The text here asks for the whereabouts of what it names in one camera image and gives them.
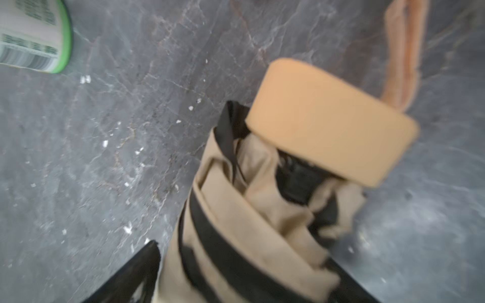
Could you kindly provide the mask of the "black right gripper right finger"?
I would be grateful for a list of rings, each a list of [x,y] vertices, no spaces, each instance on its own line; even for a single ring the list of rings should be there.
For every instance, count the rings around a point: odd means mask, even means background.
[[[326,261],[325,267],[341,278],[340,284],[329,295],[329,303],[380,303],[332,258]]]

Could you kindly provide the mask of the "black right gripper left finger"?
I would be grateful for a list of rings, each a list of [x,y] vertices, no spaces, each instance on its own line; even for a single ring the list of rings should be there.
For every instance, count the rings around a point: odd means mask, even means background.
[[[83,303],[150,303],[160,268],[157,241],[149,241]]]

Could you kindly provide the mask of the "green lidded jar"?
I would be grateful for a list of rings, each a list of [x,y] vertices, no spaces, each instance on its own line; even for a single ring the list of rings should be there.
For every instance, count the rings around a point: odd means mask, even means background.
[[[72,50],[68,10],[58,0],[1,1],[1,64],[56,74]]]

